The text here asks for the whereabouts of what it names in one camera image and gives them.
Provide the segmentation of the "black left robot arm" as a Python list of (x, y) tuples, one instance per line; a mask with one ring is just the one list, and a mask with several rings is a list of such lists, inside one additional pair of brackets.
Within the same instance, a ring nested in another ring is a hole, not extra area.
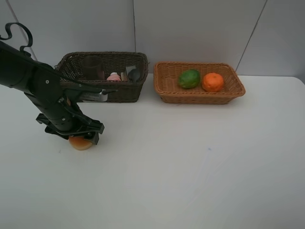
[(36, 120), (46, 125), (45, 132), (64, 139), (83, 137), (93, 145), (98, 144), (104, 125), (83, 114), (77, 101), (83, 92), (100, 93), (102, 88), (72, 80), (74, 85), (63, 89), (62, 78), (52, 67), (0, 43), (1, 85), (24, 92), (40, 110)]

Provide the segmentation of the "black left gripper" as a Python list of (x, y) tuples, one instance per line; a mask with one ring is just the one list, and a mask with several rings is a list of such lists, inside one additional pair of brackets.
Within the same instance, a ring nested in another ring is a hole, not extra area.
[(41, 111), (36, 121), (46, 125), (46, 133), (66, 140), (69, 136), (83, 136), (93, 145), (98, 144), (99, 134), (104, 131), (103, 123), (86, 116), (75, 101), (58, 100), (50, 104), (36, 100), (35, 106)]

